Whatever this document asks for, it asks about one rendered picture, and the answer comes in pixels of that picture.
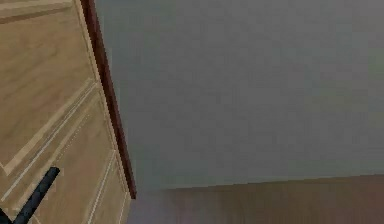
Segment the light wooden panelled door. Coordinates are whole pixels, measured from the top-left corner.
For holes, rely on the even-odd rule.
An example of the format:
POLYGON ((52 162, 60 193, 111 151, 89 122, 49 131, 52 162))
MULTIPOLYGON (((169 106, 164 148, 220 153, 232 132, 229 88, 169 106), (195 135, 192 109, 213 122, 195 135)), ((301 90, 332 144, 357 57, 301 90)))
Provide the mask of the light wooden panelled door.
POLYGON ((0 208, 28 224, 127 224, 136 196, 94 0, 0 0, 0 208))

